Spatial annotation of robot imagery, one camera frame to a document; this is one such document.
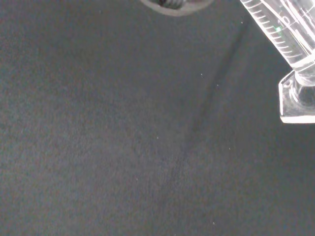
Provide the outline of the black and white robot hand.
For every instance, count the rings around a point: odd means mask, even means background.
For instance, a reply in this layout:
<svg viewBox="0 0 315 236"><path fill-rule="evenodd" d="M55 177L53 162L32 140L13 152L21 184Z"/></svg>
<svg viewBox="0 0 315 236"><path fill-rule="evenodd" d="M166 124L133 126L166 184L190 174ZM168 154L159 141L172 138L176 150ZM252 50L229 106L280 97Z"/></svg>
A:
<svg viewBox="0 0 315 236"><path fill-rule="evenodd" d="M182 17L210 6L214 0L140 0L140 2L160 14Z"/></svg>

